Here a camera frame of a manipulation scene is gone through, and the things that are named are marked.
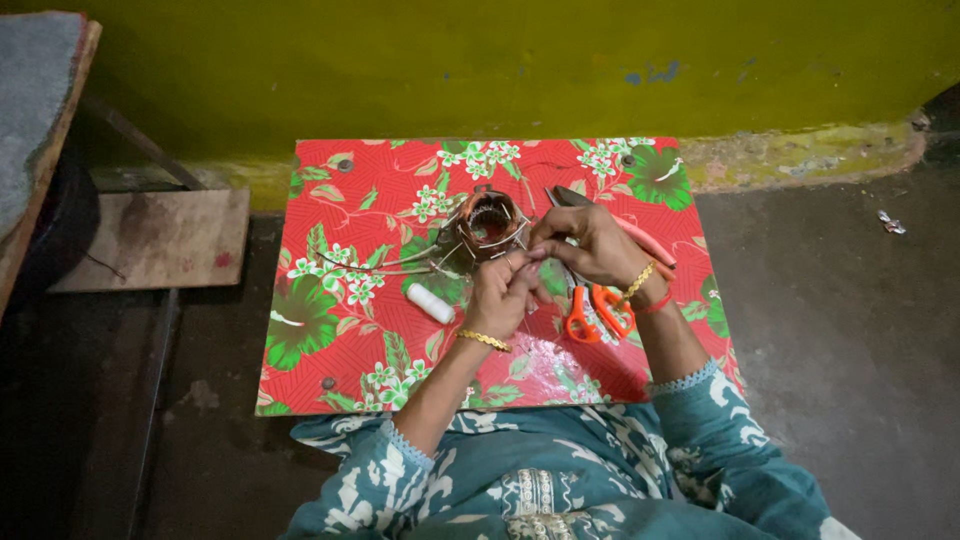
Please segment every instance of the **kurta sleeve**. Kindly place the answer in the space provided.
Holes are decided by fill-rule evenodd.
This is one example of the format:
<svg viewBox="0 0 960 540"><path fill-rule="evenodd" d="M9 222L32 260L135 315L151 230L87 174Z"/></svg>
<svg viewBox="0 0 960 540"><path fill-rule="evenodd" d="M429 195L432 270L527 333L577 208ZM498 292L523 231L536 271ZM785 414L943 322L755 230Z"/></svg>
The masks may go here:
<svg viewBox="0 0 960 540"><path fill-rule="evenodd" d="M352 533L361 538L395 538L406 512L420 500L433 459L410 446L393 421L360 441L321 488L302 505L280 538L315 538Z"/></svg>
<svg viewBox="0 0 960 540"><path fill-rule="evenodd" d="M674 478L692 503L778 538L856 538L830 517L817 480L783 458L712 359L653 394Z"/></svg>

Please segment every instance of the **teal kurta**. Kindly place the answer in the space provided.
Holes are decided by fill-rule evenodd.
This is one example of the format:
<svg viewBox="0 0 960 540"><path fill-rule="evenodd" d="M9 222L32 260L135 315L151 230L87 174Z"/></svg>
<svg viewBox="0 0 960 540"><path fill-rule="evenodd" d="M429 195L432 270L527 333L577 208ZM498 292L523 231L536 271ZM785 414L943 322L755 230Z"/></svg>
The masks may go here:
<svg viewBox="0 0 960 540"><path fill-rule="evenodd" d="M307 420L293 436L344 461L283 538L855 538L713 360L653 394L458 412L433 459L389 413Z"/></svg>

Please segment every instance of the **blue paint spot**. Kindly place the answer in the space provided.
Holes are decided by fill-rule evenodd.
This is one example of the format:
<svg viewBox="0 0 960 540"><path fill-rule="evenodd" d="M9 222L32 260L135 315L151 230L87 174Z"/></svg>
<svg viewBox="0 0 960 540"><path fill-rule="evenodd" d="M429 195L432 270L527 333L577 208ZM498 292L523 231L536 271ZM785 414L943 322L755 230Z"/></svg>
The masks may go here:
<svg viewBox="0 0 960 540"><path fill-rule="evenodd" d="M680 67L678 61L670 62L670 65L666 67L666 71L656 72L654 71L654 66L650 63L647 64L647 83L655 83L656 81L664 81L669 83L673 81L673 78L677 76L677 69Z"/></svg>

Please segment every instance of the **hand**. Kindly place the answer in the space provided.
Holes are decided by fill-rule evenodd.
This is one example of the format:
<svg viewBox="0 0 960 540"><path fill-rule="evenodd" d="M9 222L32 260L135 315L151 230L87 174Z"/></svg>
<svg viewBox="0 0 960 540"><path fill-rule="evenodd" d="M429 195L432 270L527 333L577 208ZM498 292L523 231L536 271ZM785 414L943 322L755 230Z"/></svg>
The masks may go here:
<svg viewBox="0 0 960 540"><path fill-rule="evenodd" d="M565 242L567 236L576 238L580 247ZM610 211L600 205L550 209L530 232L529 245L531 258L558 258L587 281L622 291L650 263L650 258L616 224ZM646 283L647 288L666 287L656 273Z"/></svg>
<svg viewBox="0 0 960 540"><path fill-rule="evenodd" d="M473 295L464 319L464 329L505 341L530 309L552 302L540 283L540 262L527 252L514 250L480 265L473 279Z"/></svg>

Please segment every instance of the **green wall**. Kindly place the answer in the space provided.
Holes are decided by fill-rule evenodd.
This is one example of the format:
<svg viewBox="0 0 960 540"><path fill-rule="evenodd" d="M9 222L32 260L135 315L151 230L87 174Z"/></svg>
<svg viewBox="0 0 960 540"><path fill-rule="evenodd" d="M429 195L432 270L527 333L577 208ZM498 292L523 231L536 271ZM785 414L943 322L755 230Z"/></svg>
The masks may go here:
<svg viewBox="0 0 960 540"><path fill-rule="evenodd" d="M13 0L12 11L100 21L88 88L190 159L289 157L317 137L899 120L960 80L957 4Z"/></svg>

